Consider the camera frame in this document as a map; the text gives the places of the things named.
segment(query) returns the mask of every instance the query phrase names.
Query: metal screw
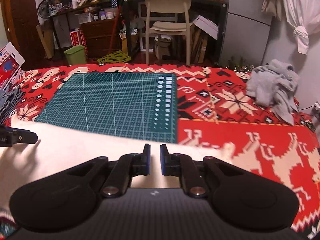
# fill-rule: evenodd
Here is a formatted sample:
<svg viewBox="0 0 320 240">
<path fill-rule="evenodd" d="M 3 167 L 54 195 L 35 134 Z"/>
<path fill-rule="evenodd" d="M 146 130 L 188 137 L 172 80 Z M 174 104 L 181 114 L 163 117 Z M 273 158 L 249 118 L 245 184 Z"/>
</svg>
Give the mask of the metal screw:
<svg viewBox="0 0 320 240">
<path fill-rule="evenodd" d="M 190 192 L 193 194 L 193 195 L 203 195 L 205 193 L 205 189 L 203 187 L 192 187 L 190 189 Z"/>
<path fill-rule="evenodd" d="M 119 189 L 116 188 L 116 187 L 113 187 L 113 186 L 109 186 L 109 187 L 105 187 L 102 192 L 105 194 L 105 195 L 114 195 L 114 194 L 117 194 L 119 192 Z"/>
</svg>

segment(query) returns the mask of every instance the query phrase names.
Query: red patterned blanket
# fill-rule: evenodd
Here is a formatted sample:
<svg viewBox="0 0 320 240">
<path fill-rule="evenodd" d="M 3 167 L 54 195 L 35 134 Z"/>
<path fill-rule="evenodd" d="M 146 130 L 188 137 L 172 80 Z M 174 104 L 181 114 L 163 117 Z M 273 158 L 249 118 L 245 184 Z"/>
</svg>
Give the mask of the red patterned blanket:
<svg viewBox="0 0 320 240">
<path fill-rule="evenodd" d="M 11 115 L 34 120 L 73 73 L 169 72 L 177 75 L 178 143 L 219 148 L 233 142 L 232 162 L 241 168 L 283 183 L 300 200 L 292 228 L 304 238 L 320 229 L 320 155 L 316 135 L 294 114 L 295 125 L 278 120 L 270 108 L 255 105 L 245 95 L 250 75 L 216 68 L 175 65 L 111 64 L 62 66 L 26 73 L 26 92 Z"/>
</svg>

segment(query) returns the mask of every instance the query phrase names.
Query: power outlet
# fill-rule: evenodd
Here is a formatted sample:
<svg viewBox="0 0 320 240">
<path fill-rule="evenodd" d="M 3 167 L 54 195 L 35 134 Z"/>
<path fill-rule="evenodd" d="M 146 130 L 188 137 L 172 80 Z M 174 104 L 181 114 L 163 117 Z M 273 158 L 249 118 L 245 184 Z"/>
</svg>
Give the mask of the power outlet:
<svg viewBox="0 0 320 240">
<path fill-rule="evenodd" d="M 318 101 L 315 102 L 315 108 L 317 111 L 320 111 L 320 103 Z"/>
</svg>

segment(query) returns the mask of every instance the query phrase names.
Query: green trash bin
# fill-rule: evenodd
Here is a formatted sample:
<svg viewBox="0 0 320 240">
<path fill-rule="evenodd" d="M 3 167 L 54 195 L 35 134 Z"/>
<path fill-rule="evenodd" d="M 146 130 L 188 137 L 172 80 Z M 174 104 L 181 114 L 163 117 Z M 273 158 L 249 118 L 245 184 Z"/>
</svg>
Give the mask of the green trash bin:
<svg viewBox="0 0 320 240">
<path fill-rule="evenodd" d="M 84 52 L 85 46 L 77 45 L 71 49 L 67 49 L 64 54 L 68 60 L 69 65 L 87 64 L 87 58 Z"/>
</svg>

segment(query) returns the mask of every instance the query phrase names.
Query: white curtain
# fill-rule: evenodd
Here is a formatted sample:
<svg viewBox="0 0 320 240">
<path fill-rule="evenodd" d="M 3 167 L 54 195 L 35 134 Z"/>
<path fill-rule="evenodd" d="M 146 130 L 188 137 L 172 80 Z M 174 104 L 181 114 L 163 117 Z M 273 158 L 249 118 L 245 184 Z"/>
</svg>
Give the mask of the white curtain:
<svg viewBox="0 0 320 240">
<path fill-rule="evenodd" d="M 298 52 L 307 54 L 309 35 L 320 31 L 320 0 L 283 0 L 288 23 L 294 29 Z"/>
</svg>

